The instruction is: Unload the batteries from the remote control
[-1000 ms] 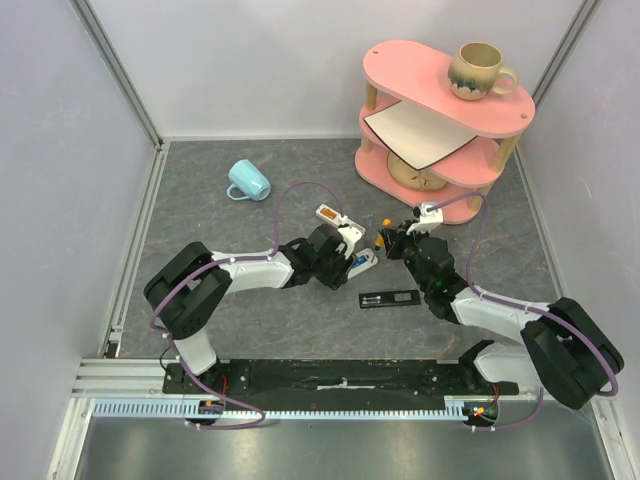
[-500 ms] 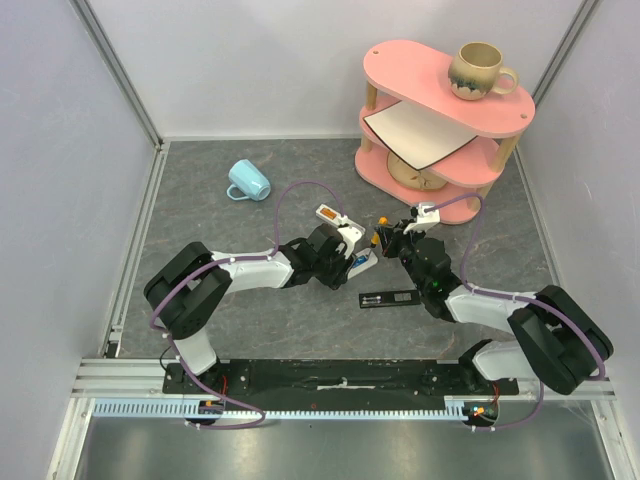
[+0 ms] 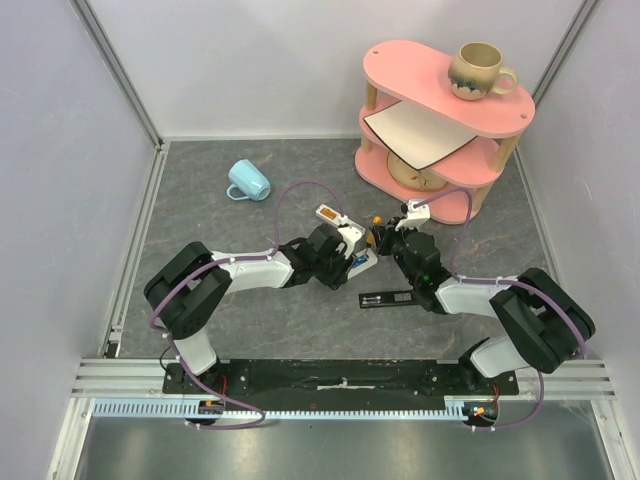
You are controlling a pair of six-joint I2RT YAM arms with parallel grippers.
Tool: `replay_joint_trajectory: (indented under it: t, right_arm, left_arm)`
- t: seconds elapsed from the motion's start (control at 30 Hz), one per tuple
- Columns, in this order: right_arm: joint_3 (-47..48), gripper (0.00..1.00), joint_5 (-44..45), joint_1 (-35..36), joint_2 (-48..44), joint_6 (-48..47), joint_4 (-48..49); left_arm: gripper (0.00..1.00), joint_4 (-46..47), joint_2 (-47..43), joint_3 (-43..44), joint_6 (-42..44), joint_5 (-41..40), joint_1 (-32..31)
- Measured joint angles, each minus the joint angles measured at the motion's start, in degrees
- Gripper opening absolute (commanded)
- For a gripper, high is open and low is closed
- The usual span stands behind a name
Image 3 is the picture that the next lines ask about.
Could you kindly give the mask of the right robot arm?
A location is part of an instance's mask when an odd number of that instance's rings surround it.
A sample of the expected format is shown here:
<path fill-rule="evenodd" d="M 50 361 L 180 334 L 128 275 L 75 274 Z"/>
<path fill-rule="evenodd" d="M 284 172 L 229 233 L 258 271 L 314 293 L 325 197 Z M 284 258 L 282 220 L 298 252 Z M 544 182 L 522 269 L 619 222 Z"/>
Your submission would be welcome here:
<path fill-rule="evenodd" d="M 433 236 L 394 225 L 375 225 L 372 236 L 377 253 L 393 258 L 410 288 L 362 294 L 362 308 L 418 305 L 442 315 L 495 318 L 502 325 L 504 336 L 481 341 L 460 359 L 458 381 L 469 393 L 483 392 L 512 370 L 550 374 L 583 354 L 596 332 L 590 316 L 539 268 L 516 277 L 456 278 L 441 263 Z"/>

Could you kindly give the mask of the light blue mug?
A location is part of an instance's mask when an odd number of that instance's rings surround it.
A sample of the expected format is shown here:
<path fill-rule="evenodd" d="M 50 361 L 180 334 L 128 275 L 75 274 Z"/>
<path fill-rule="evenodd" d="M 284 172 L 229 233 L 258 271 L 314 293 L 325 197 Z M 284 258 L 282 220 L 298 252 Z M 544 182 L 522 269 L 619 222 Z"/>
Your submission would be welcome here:
<path fill-rule="evenodd" d="M 237 161 L 229 170 L 226 194 L 233 201 L 263 201 L 271 193 L 271 184 L 248 159 Z"/>

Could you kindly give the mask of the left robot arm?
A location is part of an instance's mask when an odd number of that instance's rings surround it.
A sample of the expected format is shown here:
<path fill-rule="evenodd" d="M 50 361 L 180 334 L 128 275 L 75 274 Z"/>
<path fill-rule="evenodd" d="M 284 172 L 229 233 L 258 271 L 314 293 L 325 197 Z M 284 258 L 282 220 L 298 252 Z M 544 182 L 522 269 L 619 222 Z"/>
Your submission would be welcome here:
<path fill-rule="evenodd" d="M 323 223 L 308 237 L 274 251 L 226 254 L 210 251 L 201 242 L 184 247 L 147 283 L 143 294 L 187 365 L 185 382 L 198 393 L 218 385 L 218 357 L 205 325 L 225 295 L 291 288 L 311 279 L 336 290 L 347 281 L 362 237 L 359 227 Z"/>

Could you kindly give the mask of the orange handled screwdriver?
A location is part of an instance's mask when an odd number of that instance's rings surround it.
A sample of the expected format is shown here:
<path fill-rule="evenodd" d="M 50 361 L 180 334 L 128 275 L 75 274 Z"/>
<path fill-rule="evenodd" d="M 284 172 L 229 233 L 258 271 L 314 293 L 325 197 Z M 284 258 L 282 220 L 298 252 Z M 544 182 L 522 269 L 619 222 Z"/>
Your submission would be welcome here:
<path fill-rule="evenodd" d="M 376 245 L 376 228 L 381 224 L 382 218 L 380 216 L 375 216 L 371 224 L 368 228 L 367 238 L 366 238 L 366 247 L 372 248 Z"/>

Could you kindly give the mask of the white remote blue batteries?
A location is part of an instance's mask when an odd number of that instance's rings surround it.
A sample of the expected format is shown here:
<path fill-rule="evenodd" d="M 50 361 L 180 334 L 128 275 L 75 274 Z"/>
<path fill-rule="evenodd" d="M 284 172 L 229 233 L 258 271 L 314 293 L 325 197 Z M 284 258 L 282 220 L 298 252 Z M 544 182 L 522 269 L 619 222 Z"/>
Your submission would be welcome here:
<path fill-rule="evenodd" d="M 376 266 L 378 257 L 371 248 L 366 248 L 356 255 L 356 259 L 348 272 L 347 279 L 350 280 L 370 268 Z"/>

